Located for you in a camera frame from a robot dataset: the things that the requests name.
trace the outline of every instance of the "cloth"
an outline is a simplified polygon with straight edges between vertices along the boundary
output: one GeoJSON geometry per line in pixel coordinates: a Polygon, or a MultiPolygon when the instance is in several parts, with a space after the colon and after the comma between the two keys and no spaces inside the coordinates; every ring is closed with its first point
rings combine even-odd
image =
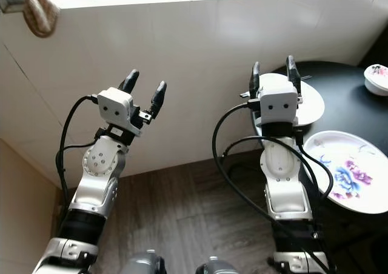
{"type": "Polygon", "coordinates": [[[59,12],[55,0],[25,0],[23,15],[30,30],[46,38],[54,32],[59,12]]]}

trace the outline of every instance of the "white bowl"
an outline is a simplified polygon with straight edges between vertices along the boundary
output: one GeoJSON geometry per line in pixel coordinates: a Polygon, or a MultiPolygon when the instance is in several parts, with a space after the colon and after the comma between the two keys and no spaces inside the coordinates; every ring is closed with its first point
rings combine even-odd
{"type": "Polygon", "coordinates": [[[388,96],[388,68],[375,64],[364,71],[365,87],[373,94],[388,96]]]}

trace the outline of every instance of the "floral plate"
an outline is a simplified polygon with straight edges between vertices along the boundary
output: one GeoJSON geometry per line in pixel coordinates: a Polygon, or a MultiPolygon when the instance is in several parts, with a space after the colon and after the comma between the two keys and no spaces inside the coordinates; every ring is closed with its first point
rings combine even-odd
{"type": "MultiPolygon", "coordinates": [[[[311,136],[304,149],[332,172],[334,186],[329,199],[333,202],[362,213],[388,211],[388,158],[374,145],[350,133],[325,131],[311,136]]],[[[326,191],[326,172],[307,161],[320,191],[326,191]]]]}

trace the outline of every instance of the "beige wall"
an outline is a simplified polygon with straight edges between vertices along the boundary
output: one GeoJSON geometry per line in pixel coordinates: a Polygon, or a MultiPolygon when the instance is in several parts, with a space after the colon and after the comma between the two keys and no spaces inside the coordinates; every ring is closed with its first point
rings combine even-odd
{"type": "Polygon", "coordinates": [[[0,139],[1,274],[32,272],[50,239],[55,190],[0,139]]]}

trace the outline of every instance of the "wooden floor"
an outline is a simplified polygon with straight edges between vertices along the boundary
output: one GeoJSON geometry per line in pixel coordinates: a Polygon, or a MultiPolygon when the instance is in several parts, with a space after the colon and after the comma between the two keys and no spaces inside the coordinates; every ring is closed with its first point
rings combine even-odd
{"type": "MultiPolygon", "coordinates": [[[[258,165],[257,152],[233,158],[258,165]]],[[[263,175],[235,173],[239,188],[265,208],[263,175]]],[[[212,160],[121,178],[92,273],[119,273],[130,256],[147,249],[165,258],[169,274],[194,274],[214,255],[240,274],[276,273],[266,263],[275,249],[270,224],[232,191],[212,160]]],[[[352,269],[343,273],[357,273],[339,257],[343,269],[352,269]]]]}

